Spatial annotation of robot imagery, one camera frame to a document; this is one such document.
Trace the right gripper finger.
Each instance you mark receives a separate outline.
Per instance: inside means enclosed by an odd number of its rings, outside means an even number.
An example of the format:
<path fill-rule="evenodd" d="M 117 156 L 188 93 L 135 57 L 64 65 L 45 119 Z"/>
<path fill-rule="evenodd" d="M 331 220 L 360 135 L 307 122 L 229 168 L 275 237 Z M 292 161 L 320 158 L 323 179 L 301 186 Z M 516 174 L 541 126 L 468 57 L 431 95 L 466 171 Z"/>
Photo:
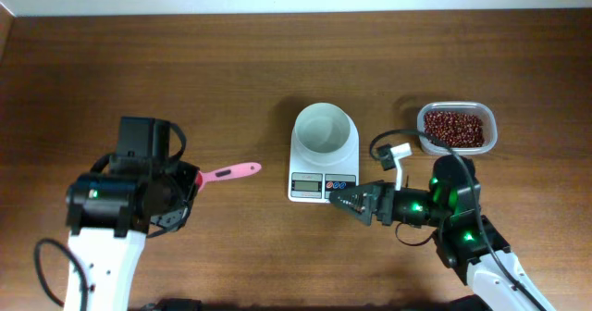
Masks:
<path fill-rule="evenodd" d="M 383 182 L 371 182 L 333 191 L 329 202 L 335 205 L 375 205 L 383 193 Z"/>
<path fill-rule="evenodd" d="M 365 226 L 372 224 L 373 215 L 376 213 L 375 203 L 355 204 L 350 201 L 339 201 L 336 203 L 336 207 L 353 216 Z"/>

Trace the pink measuring scoop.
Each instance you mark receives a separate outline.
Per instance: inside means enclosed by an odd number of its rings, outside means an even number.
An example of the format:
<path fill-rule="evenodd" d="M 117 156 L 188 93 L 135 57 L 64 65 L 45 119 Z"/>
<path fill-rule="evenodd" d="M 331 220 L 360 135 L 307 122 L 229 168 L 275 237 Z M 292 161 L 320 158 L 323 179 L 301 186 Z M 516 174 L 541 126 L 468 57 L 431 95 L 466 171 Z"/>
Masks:
<path fill-rule="evenodd" d="M 196 177 L 195 184 L 200 191 L 207 183 L 250 177 L 257 174 L 261 169 L 262 165 L 259 163 L 245 162 L 209 172 L 200 171 Z"/>

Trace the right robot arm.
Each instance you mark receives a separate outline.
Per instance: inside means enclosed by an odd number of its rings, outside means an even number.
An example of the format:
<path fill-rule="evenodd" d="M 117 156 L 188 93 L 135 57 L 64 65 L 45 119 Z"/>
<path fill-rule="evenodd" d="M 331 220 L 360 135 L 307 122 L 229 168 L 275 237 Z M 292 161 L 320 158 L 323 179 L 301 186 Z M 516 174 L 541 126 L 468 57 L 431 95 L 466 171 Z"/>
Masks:
<path fill-rule="evenodd" d="M 481 214 L 473 161 L 445 155 L 436 160 L 427 191 L 374 181 L 335 191 L 329 202 L 364 225 L 433 227 L 429 240 L 443 265 L 473 291 L 483 310 L 551 310 L 528 278 L 510 244 Z"/>

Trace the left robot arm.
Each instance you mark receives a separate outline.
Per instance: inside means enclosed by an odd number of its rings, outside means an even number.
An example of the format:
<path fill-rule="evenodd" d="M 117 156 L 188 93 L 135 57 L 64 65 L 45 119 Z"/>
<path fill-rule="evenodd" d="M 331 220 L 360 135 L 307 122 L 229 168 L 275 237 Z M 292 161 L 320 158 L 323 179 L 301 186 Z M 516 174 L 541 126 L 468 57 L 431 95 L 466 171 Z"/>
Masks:
<path fill-rule="evenodd" d="M 185 225 L 199 169 L 170 154 L 172 134 L 186 140 L 170 121 L 122 118 L 115 151 L 68 187 L 67 310 L 127 309 L 146 241 Z"/>

